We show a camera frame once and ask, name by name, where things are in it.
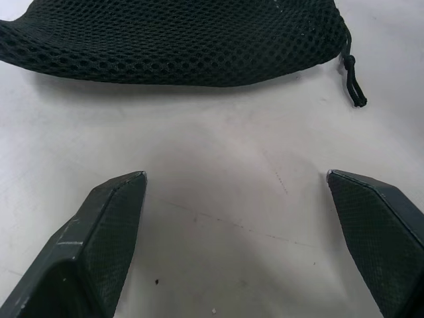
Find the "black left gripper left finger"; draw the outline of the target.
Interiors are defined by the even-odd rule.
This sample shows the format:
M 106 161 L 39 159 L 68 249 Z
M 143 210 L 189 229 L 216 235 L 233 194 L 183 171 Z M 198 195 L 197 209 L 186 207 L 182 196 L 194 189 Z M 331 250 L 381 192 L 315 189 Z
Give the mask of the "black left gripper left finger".
M 133 259 L 146 193 L 137 171 L 93 188 L 1 306 L 2 317 L 113 317 Z

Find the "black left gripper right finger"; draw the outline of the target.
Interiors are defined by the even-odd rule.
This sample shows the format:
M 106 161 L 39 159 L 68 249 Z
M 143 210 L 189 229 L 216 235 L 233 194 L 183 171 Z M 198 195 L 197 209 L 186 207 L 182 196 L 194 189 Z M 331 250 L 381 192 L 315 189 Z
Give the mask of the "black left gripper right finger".
M 423 316 L 423 213 L 397 187 L 331 170 L 344 239 L 384 317 Z

